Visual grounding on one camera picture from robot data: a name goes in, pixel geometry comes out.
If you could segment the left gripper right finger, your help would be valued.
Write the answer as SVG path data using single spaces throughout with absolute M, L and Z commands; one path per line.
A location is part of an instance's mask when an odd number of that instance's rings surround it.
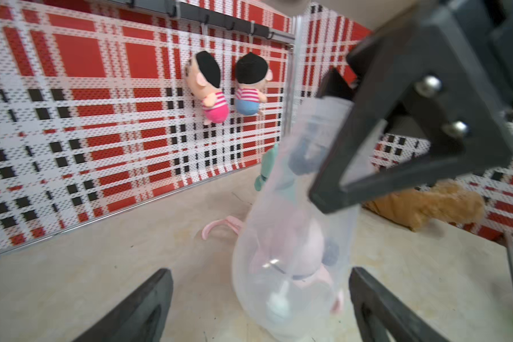
M 352 269 L 349 289 L 363 341 L 446 340 L 364 268 Z

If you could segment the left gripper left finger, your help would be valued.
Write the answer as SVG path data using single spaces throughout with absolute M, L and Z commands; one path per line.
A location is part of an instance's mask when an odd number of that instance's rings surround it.
M 170 310 L 174 283 L 158 269 L 77 341 L 159 341 Z

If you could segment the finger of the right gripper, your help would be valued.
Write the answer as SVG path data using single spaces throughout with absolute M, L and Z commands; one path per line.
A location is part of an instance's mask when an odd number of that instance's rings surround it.
M 317 98 L 334 97 L 353 101 L 355 91 L 347 84 L 337 69 L 330 69 L 321 79 Z
M 361 81 L 309 189 L 324 214 L 513 159 L 513 4 L 413 4 L 348 56 Z M 408 115 L 426 154 L 360 180 L 343 176 L 373 129 Z

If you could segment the clear baby bottle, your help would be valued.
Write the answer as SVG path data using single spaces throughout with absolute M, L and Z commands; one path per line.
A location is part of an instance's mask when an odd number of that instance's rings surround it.
M 232 281 L 239 303 L 278 341 L 300 341 L 343 309 L 361 208 L 326 215 L 308 192 L 352 108 L 351 101 L 331 96 L 299 106 L 235 245 Z

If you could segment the pink bottle cap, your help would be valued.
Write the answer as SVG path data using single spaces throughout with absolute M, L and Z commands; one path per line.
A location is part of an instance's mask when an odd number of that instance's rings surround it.
M 322 264 L 325 239 L 321 225 L 302 211 L 283 213 L 258 235 L 253 268 L 282 274 L 311 275 Z

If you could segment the mint green bottle cap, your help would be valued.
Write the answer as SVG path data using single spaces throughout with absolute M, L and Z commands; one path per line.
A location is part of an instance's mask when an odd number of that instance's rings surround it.
M 279 144 L 274 144 L 273 147 L 268 149 L 262 156 L 261 170 L 259 176 L 255 180 L 255 190 L 261 191 L 266 181 L 268 181 L 275 164 L 276 157 L 279 152 Z

